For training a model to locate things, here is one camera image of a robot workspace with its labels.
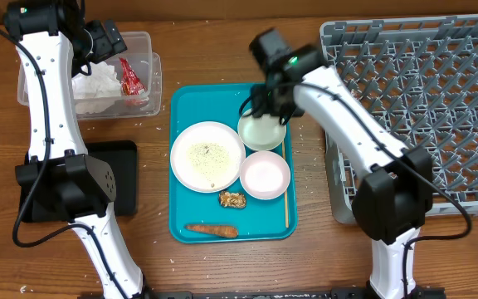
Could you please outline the white tissue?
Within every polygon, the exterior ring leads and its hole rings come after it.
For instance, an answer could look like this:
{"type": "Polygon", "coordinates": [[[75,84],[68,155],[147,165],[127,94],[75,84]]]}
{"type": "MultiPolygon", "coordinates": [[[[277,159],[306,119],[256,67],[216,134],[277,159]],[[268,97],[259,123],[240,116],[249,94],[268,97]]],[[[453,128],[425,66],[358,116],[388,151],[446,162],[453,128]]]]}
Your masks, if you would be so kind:
{"type": "Polygon", "coordinates": [[[113,100],[79,100],[76,102],[76,113],[78,115],[99,114],[111,107],[113,100]]]}
{"type": "Polygon", "coordinates": [[[105,62],[91,65],[92,74],[78,74],[72,79],[73,95],[76,99],[95,99],[121,96],[121,83],[115,67],[105,62]]]}

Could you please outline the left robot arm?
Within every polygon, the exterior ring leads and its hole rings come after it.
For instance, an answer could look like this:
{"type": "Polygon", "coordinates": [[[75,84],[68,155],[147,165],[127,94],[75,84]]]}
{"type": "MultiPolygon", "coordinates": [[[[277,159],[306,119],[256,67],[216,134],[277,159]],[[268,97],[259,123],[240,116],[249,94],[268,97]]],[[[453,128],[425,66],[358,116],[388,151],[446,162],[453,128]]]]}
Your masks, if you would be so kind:
{"type": "Polygon", "coordinates": [[[28,161],[16,168],[27,196],[12,240],[20,248],[32,248],[73,231],[93,262],[104,298],[150,298],[152,292],[115,217],[115,173],[89,154],[72,90],[75,75],[88,76],[95,63],[126,51],[118,28],[112,21],[86,22],[85,4],[77,1],[10,2],[3,21],[4,36],[15,44],[22,62],[31,117],[28,161]],[[33,203],[66,226],[23,242],[19,227],[33,203]]]}

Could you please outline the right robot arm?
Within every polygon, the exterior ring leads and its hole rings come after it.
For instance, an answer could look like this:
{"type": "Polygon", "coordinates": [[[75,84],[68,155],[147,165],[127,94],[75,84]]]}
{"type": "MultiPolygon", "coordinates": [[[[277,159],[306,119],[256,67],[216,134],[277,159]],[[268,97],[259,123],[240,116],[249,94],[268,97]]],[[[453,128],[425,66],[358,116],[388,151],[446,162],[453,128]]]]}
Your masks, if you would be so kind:
{"type": "Polygon", "coordinates": [[[349,159],[358,177],[352,214],[372,240],[367,293],[415,298],[414,243],[432,207],[432,158],[408,148],[356,100],[334,66],[312,45],[292,49],[276,29],[249,45],[265,75],[248,99],[251,116],[274,116],[281,125],[310,114],[349,159]]]}

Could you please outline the red snack wrapper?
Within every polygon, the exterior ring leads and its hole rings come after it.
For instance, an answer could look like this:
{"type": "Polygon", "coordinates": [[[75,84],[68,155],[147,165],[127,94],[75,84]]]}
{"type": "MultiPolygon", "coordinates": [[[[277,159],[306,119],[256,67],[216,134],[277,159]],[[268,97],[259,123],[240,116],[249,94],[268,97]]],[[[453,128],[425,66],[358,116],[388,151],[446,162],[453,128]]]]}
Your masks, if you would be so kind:
{"type": "MultiPolygon", "coordinates": [[[[128,61],[124,58],[119,58],[123,69],[123,76],[121,80],[121,91],[124,96],[141,96],[146,91],[147,88],[143,85],[141,80],[138,78],[128,61]]],[[[147,98],[134,98],[125,100],[124,103],[127,106],[141,106],[145,105],[148,101],[147,98]]]]}

